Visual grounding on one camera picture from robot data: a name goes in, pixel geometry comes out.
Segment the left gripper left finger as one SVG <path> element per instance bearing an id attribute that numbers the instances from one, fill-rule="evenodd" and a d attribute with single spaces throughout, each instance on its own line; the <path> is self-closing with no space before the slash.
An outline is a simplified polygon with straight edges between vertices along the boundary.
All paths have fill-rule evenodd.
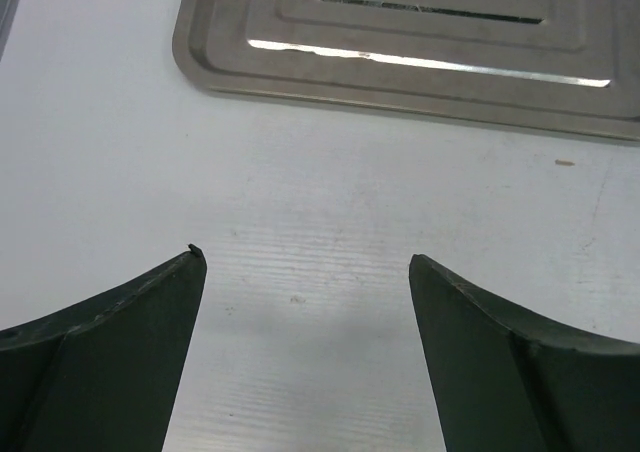
<path id="1" fill-rule="evenodd" d="M 196 246 L 1 332 L 4 451 L 160 451 L 207 274 Z"/>

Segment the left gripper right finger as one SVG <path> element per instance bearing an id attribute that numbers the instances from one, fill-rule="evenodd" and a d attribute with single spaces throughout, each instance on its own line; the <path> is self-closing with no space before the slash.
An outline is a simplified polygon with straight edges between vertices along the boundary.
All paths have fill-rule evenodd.
<path id="1" fill-rule="evenodd" d="M 549 319 L 433 259 L 409 265 L 450 451 L 635 451 L 639 347 Z"/>

